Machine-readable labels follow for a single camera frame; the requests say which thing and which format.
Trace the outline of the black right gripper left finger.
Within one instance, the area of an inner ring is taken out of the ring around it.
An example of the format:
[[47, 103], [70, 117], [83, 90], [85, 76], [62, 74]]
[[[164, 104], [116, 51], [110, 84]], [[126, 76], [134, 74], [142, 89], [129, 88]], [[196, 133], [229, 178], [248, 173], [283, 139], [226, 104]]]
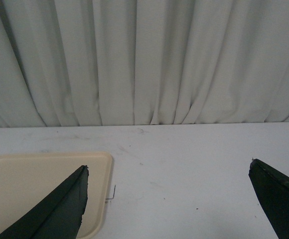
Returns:
[[0, 239], [75, 239], [87, 206], [88, 177], [88, 166], [80, 166]]

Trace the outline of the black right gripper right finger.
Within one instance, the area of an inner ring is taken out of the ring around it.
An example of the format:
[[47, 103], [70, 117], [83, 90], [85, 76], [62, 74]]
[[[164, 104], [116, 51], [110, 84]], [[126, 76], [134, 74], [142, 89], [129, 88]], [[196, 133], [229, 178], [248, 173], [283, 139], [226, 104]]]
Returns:
[[253, 159], [249, 178], [277, 237], [289, 239], [289, 177], [263, 161]]

